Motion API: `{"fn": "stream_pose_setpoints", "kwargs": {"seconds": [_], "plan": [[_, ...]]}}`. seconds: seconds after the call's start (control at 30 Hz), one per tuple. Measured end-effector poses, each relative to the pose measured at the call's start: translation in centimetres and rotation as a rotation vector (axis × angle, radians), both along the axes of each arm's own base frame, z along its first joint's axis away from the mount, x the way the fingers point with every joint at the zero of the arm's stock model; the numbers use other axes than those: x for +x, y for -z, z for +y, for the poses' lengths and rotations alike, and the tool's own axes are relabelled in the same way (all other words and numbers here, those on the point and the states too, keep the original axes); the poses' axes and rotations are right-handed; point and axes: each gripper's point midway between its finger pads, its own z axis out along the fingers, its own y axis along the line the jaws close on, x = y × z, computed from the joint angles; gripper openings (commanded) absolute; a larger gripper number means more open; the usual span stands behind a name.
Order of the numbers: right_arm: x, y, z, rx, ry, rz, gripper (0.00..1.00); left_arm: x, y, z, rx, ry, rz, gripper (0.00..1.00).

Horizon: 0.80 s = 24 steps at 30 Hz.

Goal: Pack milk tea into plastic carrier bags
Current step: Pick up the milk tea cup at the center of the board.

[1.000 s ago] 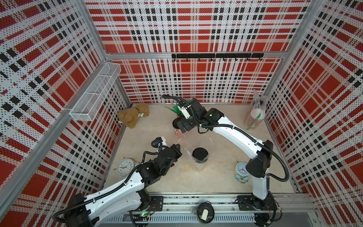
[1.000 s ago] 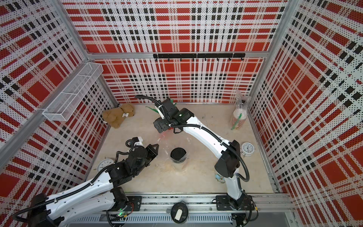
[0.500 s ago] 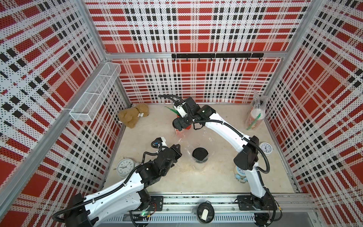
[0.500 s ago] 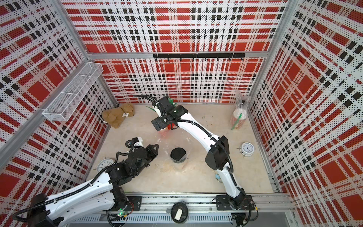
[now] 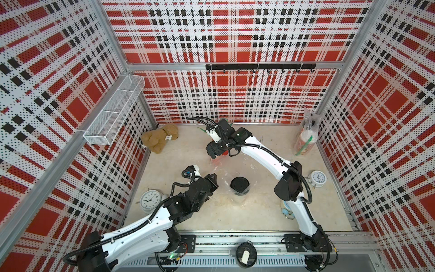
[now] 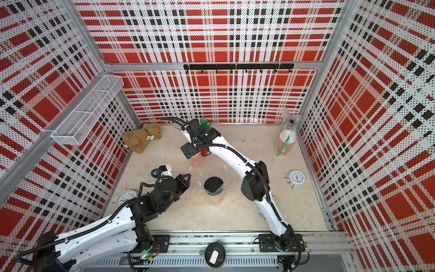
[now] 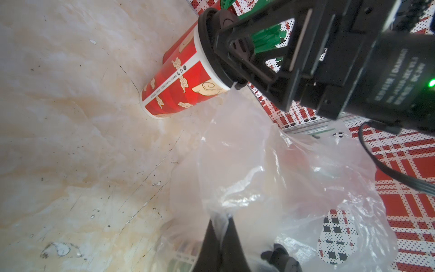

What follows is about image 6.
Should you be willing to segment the clear plastic carrier bag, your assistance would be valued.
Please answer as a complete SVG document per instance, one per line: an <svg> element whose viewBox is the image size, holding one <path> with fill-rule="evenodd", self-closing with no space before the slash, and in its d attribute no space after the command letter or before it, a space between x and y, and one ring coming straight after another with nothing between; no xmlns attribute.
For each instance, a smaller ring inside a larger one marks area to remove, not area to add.
<svg viewBox="0 0 435 272"><path fill-rule="evenodd" d="M288 108L282 112L281 132L276 141L277 156L287 155L297 141L297 127L301 116L292 114Z"/></svg>

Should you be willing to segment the single green straw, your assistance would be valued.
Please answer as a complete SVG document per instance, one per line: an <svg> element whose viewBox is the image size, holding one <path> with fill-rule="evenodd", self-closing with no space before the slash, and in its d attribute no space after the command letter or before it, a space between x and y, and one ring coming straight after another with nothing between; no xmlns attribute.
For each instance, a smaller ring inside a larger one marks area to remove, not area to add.
<svg viewBox="0 0 435 272"><path fill-rule="evenodd" d="M290 148L290 136L279 136L277 140L277 156L286 155Z"/></svg>

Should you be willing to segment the black lid red cup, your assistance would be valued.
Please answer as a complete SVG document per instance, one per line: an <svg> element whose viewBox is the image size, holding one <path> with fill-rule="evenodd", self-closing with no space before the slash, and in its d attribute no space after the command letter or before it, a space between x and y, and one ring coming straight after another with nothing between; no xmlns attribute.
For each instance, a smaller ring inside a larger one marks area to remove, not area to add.
<svg viewBox="0 0 435 272"><path fill-rule="evenodd" d="M203 161L203 152L200 152L190 158L192 165L198 165Z"/></svg>

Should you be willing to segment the white lid milk tea cup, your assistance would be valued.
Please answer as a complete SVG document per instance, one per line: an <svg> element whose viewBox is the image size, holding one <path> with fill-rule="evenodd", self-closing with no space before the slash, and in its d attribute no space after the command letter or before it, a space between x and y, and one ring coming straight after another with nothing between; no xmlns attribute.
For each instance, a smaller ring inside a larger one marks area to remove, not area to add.
<svg viewBox="0 0 435 272"><path fill-rule="evenodd" d="M279 134L278 140L277 140L277 155L286 155L288 154L293 145L295 144L297 138L296 133L292 130L282 130Z"/></svg>

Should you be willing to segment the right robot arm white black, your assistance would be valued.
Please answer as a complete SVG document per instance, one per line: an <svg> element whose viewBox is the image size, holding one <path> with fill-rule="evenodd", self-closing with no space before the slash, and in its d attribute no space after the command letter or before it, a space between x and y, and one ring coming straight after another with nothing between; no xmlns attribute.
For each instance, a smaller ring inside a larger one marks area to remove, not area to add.
<svg viewBox="0 0 435 272"><path fill-rule="evenodd" d="M255 162L242 155L220 132L214 128L203 128L197 119L189 122L179 121L178 124L188 139L188 143L181 147L185 157L190 159L201 151L207 150L224 160L241 177L242 194L260 209L273 234L275 247L282 252L304 251L305 244L302 238L297 236L277 208L269 186L266 164L262 161Z"/></svg>

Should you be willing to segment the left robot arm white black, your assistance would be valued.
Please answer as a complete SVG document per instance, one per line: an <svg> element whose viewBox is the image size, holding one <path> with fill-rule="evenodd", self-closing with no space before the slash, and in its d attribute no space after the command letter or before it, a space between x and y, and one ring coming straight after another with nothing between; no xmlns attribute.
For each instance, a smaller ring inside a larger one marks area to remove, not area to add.
<svg viewBox="0 0 435 272"><path fill-rule="evenodd" d="M104 257L155 244L147 222L156 219L190 187L191 174L166 176L153 191L124 202L115 212L79 229L42 234L37 246L15 257L36 272L74 272Z"/></svg>

